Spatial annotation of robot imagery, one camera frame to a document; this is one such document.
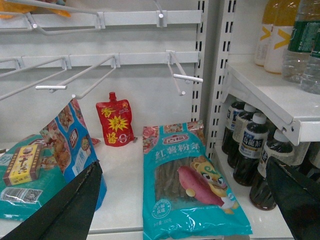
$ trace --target white bottle cap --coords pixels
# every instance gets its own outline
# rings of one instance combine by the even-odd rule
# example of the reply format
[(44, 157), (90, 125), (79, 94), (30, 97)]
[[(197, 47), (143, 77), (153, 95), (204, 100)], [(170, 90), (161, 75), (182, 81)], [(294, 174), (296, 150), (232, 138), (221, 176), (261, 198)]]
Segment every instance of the white bottle cap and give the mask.
[(244, 108), (243, 108), (246, 112), (250, 112), (250, 113), (253, 113), (256, 111), (256, 108), (254, 106), (251, 106), (250, 104), (246, 103), (244, 105)]
[(263, 113), (257, 112), (253, 114), (252, 121), (255, 122), (256, 124), (265, 124), (266, 120), (267, 120), (267, 117)]
[(283, 143), (289, 142), (289, 139), (282, 133), (280, 129), (275, 130), (273, 138)]

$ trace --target dark bottle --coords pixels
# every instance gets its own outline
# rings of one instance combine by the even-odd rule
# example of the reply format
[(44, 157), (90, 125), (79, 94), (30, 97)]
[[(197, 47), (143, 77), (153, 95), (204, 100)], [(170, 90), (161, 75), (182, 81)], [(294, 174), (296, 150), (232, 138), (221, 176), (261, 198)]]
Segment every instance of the dark bottle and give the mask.
[(268, 130), (269, 130), (267, 141), (270, 141), (270, 140), (274, 139), (274, 134), (276, 132), (277, 127), (274, 125), (274, 123), (269, 118), (266, 118), (265, 124), (267, 125)]
[(274, 132), (273, 139), (268, 140), (263, 145), (260, 155), (257, 174), (254, 177), (252, 188), (250, 190), (250, 200), (254, 206), (261, 210), (272, 210), (277, 204), (271, 194), (266, 180), (266, 166), (270, 157), (274, 157), (284, 163), (292, 161), (294, 149), (288, 138), (277, 129)]
[(246, 103), (244, 101), (237, 98), (236, 101), (232, 103), (228, 108), (222, 146), (221, 146), (221, 149), (225, 154), (229, 154), (232, 135), (234, 134), (235, 125), (236, 125), (236, 117), (239, 113), (242, 113), (244, 111), (245, 104)]
[(256, 108), (251, 106), (250, 104), (246, 103), (244, 105), (244, 111), (239, 113), (236, 116), (234, 131), (232, 134), (232, 139), (229, 144), (229, 154), (228, 154), (228, 164), (233, 169), (236, 167), (238, 162), (238, 149), (239, 143), (242, 140), (242, 132), (247, 127), (248, 123), (251, 123), (252, 117), (255, 114)]
[(238, 149), (238, 162), (234, 168), (234, 180), (243, 186), (251, 186), (258, 172), (262, 148), (268, 137), (266, 115), (255, 113), (252, 122), (244, 129)]
[(299, 172), (320, 183), (320, 142), (311, 142)]

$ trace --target water bottle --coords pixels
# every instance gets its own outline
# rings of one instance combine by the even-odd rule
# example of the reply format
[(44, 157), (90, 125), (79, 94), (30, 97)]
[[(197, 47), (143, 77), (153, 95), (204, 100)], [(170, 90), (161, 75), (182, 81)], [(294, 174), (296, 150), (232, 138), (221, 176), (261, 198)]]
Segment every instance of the water bottle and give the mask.
[(253, 61), (256, 65), (263, 67), (266, 60), (269, 40), (277, 9), (281, 0), (269, 0), (264, 8), (259, 39), (256, 44)]
[(251, 186), (258, 172), (260, 155), (269, 132), (266, 119), (263, 113), (255, 113), (243, 132), (233, 172), (234, 180), (240, 185)]
[(221, 149), (225, 154), (229, 154), (229, 148), (232, 142), (232, 135), (234, 134), (236, 118), (239, 113), (244, 111), (245, 102), (239, 98), (236, 98), (229, 108), (226, 115), (226, 125), (224, 128), (224, 135), (222, 140)]
[(284, 163), (290, 163), (294, 152), (288, 138), (279, 129), (274, 132), (273, 139), (264, 143), (257, 167), (258, 172), (249, 194), (255, 207), (261, 210), (272, 210), (277, 206), (266, 180), (267, 161), (270, 157), (274, 157)]
[(292, 166), (299, 166), (304, 161), (307, 151), (309, 149), (310, 142), (309, 141), (302, 141), (298, 144), (298, 146), (295, 146), (292, 144), (293, 150), (294, 150), (294, 157), (293, 157), (293, 164)]
[(282, 0), (279, 3), (264, 61), (264, 69), (268, 73), (282, 72), (284, 52), (290, 43), (299, 3), (300, 0)]
[(320, 0), (301, 0), (290, 43), (283, 57), (284, 80), (298, 84), (301, 82), (319, 28)]
[(306, 68), (301, 76), (300, 87), (308, 93), (320, 95), (320, 29), (316, 35), (314, 48)]
[(242, 134), (248, 123), (251, 123), (252, 117), (254, 116), (256, 108), (246, 103), (244, 105), (244, 111), (236, 116), (234, 131), (232, 139), (229, 145), (229, 154), (227, 162), (233, 169), (237, 165), (238, 161), (238, 148), (239, 143), (242, 140)]

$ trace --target red sauce pouch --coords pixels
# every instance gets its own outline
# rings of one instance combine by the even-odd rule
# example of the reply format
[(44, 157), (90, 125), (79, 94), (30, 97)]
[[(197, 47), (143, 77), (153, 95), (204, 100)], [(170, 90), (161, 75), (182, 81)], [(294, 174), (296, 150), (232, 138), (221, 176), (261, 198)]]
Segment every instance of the red sauce pouch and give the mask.
[(109, 100), (95, 105), (102, 125), (104, 143), (121, 147), (135, 139), (131, 127), (131, 107), (126, 99), (117, 101), (116, 93), (113, 91), (109, 92)]

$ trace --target blue snack bag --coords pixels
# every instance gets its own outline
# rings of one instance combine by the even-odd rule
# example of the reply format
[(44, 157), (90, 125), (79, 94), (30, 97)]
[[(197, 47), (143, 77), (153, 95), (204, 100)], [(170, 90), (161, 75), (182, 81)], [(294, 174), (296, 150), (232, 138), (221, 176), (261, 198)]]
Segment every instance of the blue snack bag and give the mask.
[[(72, 99), (40, 134), (51, 149), (67, 183), (98, 160), (76, 99)], [(102, 176), (96, 210), (101, 206), (106, 192), (107, 186)]]
[(143, 239), (252, 234), (206, 157), (201, 121), (143, 128)]

